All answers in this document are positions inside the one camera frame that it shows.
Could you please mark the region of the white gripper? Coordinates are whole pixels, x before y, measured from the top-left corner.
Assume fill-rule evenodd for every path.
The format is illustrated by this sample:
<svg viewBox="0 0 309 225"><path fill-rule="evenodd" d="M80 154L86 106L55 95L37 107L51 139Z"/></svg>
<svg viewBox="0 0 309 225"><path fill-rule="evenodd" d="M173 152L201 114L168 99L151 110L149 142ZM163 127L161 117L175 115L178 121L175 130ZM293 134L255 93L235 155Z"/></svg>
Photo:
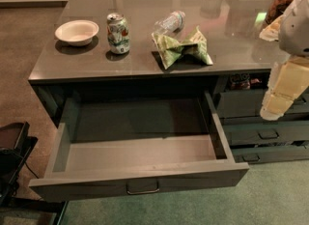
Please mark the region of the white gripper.
<svg viewBox="0 0 309 225"><path fill-rule="evenodd" d="M267 121L282 117L294 101L309 87L309 0L294 0L283 15L272 21L259 38L274 42L291 56L271 69L268 90L260 116Z"/></svg>

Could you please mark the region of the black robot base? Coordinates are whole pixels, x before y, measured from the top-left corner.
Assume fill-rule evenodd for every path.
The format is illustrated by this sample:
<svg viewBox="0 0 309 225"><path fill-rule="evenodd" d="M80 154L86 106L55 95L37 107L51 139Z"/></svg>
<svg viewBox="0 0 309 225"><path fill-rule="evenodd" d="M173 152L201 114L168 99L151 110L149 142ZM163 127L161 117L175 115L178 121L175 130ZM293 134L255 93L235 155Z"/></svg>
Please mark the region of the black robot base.
<svg viewBox="0 0 309 225"><path fill-rule="evenodd" d="M28 135L30 125L12 123L0 127L0 205L12 197L19 172L38 141Z"/></svg>

